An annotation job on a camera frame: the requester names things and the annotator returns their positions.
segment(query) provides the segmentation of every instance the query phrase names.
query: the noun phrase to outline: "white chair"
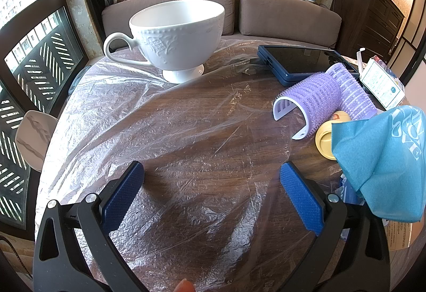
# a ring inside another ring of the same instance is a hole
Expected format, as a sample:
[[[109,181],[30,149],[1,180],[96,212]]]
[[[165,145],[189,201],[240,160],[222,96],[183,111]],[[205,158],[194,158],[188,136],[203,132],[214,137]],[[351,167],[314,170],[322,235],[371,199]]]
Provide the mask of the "white chair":
[[[29,110],[16,130],[15,143],[31,168],[41,172],[47,148],[58,119],[46,113]]]

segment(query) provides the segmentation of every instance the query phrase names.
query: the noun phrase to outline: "wooden table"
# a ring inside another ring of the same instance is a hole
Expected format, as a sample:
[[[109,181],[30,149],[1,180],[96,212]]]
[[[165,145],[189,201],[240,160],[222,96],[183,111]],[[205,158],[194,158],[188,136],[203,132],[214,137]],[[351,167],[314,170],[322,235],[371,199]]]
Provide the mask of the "wooden table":
[[[265,66],[250,63],[259,44],[267,43],[222,41],[205,74],[179,86],[156,69],[96,63],[48,149],[36,224],[48,200],[80,201],[138,160],[145,183],[111,238],[150,291],[172,291],[183,278],[197,291],[275,291],[314,239],[278,169],[292,160],[327,193],[339,186],[341,170],[313,138],[291,139],[304,126],[301,112],[274,121],[272,104],[283,87]],[[414,257],[411,249],[395,255],[393,285]]]

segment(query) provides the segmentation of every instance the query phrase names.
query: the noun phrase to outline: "blue gripper pad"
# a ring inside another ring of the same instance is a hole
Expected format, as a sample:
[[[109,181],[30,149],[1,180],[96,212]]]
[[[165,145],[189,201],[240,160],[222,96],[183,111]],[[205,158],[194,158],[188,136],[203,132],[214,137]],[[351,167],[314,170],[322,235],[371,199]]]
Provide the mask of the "blue gripper pad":
[[[102,206],[101,227],[104,233],[109,234],[120,227],[124,216],[144,182],[144,178],[143,165],[138,161],[133,161],[117,181],[119,185],[115,191]]]
[[[291,162],[281,166],[280,180],[297,213],[309,231],[318,236],[324,226],[324,209]]]

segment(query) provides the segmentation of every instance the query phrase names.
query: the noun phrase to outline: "brown sofa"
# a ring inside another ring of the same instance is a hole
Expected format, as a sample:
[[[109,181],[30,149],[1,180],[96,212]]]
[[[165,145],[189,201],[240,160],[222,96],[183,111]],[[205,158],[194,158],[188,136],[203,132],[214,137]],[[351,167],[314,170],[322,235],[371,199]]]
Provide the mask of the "brown sofa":
[[[173,0],[127,0],[102,12],[105,33],[132,36],[129,19],[149,6]],[[302,0],[211,0],[225,8],[222,38],[267,40],[305,47],[332,48],[342,19],[334,12]],[[127,47],[115,40],[112,48]]]

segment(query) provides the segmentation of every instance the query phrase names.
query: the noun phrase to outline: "metal screw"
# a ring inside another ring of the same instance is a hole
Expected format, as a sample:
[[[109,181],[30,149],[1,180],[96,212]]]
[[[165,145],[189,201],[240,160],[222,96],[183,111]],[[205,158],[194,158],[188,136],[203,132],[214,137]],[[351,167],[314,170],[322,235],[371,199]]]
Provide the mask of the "metal screw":
[[[96,200],[96,194],[88,194],[85,198],[87,203],[95,202]]]
[[[329,194],[328,196],[327,196],[327,198],[329,199],[329,201],[331,202],[331,203],[337,203],[337,202],[339,202],[339,196],[337,196],[337,195],[335,195],[335,194]]]
[[[51,201],[49,201],[49,203],[47,203],[47,207],[49,208],[49,209],[52,209],[52,208],[54,208],[56,206],[56,201],[55,200],[51,200]]]

